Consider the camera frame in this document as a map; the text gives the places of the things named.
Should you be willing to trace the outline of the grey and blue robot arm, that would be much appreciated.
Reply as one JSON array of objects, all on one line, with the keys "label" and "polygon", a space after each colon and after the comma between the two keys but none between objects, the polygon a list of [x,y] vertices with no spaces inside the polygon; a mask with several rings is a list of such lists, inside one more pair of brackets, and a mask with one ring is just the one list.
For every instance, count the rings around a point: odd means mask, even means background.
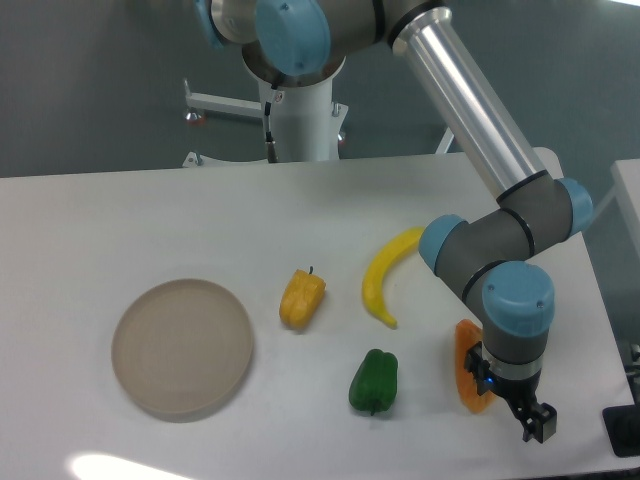
[{"label": "grey and blue robot arm", "polygon": [[198,1],[208,43],[237,44],[259,81],[251,105],[212,97],[209,111],[253,115],[271,163],[338,155],[345,108],[332,80],[345,58],[386,43],[403,58],[494,195],[495,212],[474,222],[432,221],[418,250],[431,271],[481,321],[483,336],[459,361],[472,389],[503,398],[525,440],[555,433],[555,409],[536,398],[555,292],[530,259],[583,231],[591,197],[554,179],[527,142],[451,24],[442,1]]}]

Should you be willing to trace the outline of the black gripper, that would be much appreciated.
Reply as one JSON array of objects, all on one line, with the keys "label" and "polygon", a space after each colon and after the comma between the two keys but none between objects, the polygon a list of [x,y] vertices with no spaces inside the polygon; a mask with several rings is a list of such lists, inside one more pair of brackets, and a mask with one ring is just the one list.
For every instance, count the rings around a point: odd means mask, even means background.
[{"label": "black gripper", "polygon": [[472,373],[479,395],[491,391],[507,402],[523,428],[525,442],[548,440],[556,433],[557,411],[547,403],[537,404],[541,356],[528,363],[507,363],[478,343],[468,351],[465,368]]}]

